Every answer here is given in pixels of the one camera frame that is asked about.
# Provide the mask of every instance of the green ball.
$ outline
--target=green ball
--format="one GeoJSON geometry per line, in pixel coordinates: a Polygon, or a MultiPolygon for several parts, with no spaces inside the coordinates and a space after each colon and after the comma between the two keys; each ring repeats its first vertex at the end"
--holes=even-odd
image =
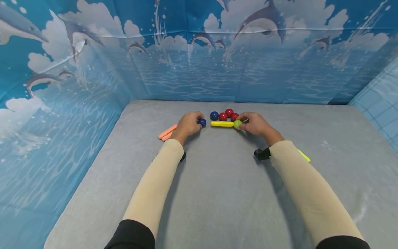
{"type": "Polygon", "coordinates": [[[235,121],[234,121],[234,128],[237,129],[238,126],[240,126],[241,124],[242,124],[242,121],[240,121],[240,120],[235,120],[235,121]]]}

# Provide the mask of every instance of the wall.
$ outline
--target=wall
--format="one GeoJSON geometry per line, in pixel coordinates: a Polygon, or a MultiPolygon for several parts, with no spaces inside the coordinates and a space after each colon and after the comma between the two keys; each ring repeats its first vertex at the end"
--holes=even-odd
{"type": "Polygon", "coordinates": [[[397,9],[0,0],[0,248],[42,246],[130,101],[346,104],[395,58],[397,9]]]}
{"type": "Polygon", "coordinates": [[[360,109],[398,153],[398,59],[349,104],[360,109]]]}

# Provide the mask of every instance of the dolphin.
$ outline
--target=dolphin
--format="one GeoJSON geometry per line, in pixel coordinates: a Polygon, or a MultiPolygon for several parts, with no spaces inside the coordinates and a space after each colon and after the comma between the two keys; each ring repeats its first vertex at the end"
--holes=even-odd
{"type": "Polygon", "coordinates": [[[70,78],[70,77],[76,77],[76,75],[74,75],[74,73],[71,73],[67,70],[63,70],[61,73],[59,73],[58,75],[60,78],[62,77],[66,77],[66,78],[70,78]]]}
{"type": "Polygon", "coordinates": [[[262,32],[263,35],[275,35],[283,44],[286,35],[286,23],[279,9],[275,7],[273,0],[269,0],[267,7],[254,12],[244,20],[234,39],[249,26],[263,28],[265,30],[262,32]]]}
{"type": "Polygon", "coordinates": [[[219,2],[219,4],[221,4],[221,6],[224,8],[224,10],[226,10],[227,12],[229,11],[229,2],[231,0],[217,0],[217,2],[219,2]]]}
{"type": "Polygon", "coordinates": [[[88,39],[91,39],[95,42],[97,42],[98,44],[100,44],[101,46],[105,47],[105,45],[102,43],[102,41],[100,40],[100,38],[94,34],[88,27],[83,26],[83,25],[79,25],[77,23],[74,22],[70,22],[70,21],[66,21],[64,19],[62,19],[61,17],[59,17],[59,19],[65,24],[65,28],[66,28],[66,34],[68,36],[70,45],[72,47],[72,54],[73,54],[73,59],[76,61],[76,48],[74,45],[74,34],[79,34],[82,35],[84,37],[84,44],[87,45],[88,44],[88,39]]]}
{"type": "Polygon", "coordinates": [[[328,35],[328,37],[321,38],[319,40],[314,41],[311,44],[311,47],[314,46],[317,43],[319,43],[321,45],[321,50],[325,49],[325,51],[328,52],[329,51],[329,46],[330,46],[330,35],[328,35]]]}
{"type": "Polygon", "coordinates": [[[26,86],[26,89],[29,93],[29,95],[33,98],[33,92],[32,88],[34,86],[37,86],[39,84],[47,84],[50,85],[51,83],[56,83],[56,82],[64,82],[63,79],[61,79],[58,76],[54,75],[49,75],[45,73],[34,73],[31,78],[29,78],[24,86],[26,86]]]}
{"type": "Polygon", "coordinates": [[[210,46],[210,47],[213,47],[214,49],[216,49],[216,45],[215,45],[213,39],[211,38],[211,36],[208,33],[205,32],[205,29],[202,29],[201,33],[196,33],[195,35],[193,35],[191,45],[195,42],[195,40],[203,41],[207,46],[210,46]]]}
{"type": "Polygon", "coordinates": [[[220,48],[225,48],[225,43],[224,43],[224,41],[221,39],[221,40],[218,40],[218,41],[216,41],[216,43],[215,43],[216,45],[218,45],[220,48]]]}
{"type": "Polygon", "coordinates": [[[140,53],[144,52],[147,55],[149,55],[148,52],[146,51],[146,49],[142,45],[140,45],[138,42],[136,42],[136,41],[129,46],[129,52],[132,49],[138,50],[140,53]]]}
{"type": "Polygon", "coordinates": [[[7,5],[0,4],[0,45],[5,45],[11,36],[48,42],[42,32],[26,17],[7,5]]]}

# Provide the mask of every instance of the blue ball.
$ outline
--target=blue ball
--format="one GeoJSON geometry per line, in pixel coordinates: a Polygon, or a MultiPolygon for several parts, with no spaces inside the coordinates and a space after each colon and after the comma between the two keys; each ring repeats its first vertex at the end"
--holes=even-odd
{"type": "Polygon", "coordinates": [[[198,119],[198,121],[196,121],[196,123],[202,125],[202,128],[206,127],[206,120],[203,118],[198,119]]]}
{"type": "Polygon", "coordinates": [[[219,119],[219,113],[218,112],[212,112],[210,114],[210,119],[213,121],[217,121],[219,119]]]}

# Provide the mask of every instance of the black sleeve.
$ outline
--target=black sleeve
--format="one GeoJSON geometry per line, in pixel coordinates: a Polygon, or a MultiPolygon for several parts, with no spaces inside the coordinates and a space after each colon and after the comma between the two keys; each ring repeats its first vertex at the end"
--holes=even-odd
{"type": "Polygon", "coordinates": [[[316,249],[370,249],[370,246],[360,238],[339,235],[322,240],[316,249]]]}
{"type": "Polygon", "coordinates": [[[105,249],[155,249],[155,237],[145,225],[122,220],[105,249]]]}

